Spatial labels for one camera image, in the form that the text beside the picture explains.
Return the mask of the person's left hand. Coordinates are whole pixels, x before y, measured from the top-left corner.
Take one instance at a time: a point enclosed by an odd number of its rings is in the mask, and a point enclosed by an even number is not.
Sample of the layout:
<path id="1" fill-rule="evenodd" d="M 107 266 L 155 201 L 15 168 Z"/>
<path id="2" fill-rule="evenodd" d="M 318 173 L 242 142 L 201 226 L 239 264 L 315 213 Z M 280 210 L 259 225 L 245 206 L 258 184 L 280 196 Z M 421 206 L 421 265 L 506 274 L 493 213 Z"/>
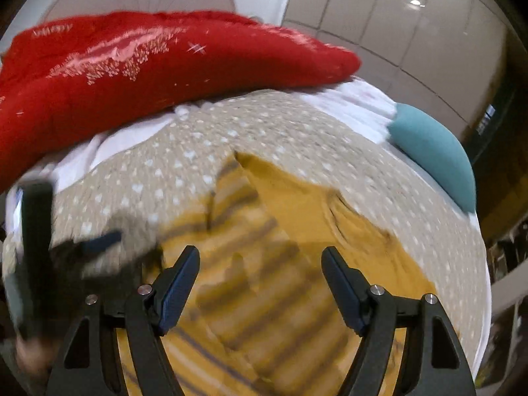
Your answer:
<path id="1" fill-rule="evenodd" d="M 57 341 L 36 337 L 24 340 L 16 338 L 15 357 L 22 371 L 30 376 L 45 379 L 53 367 L 57 353 Z"/>

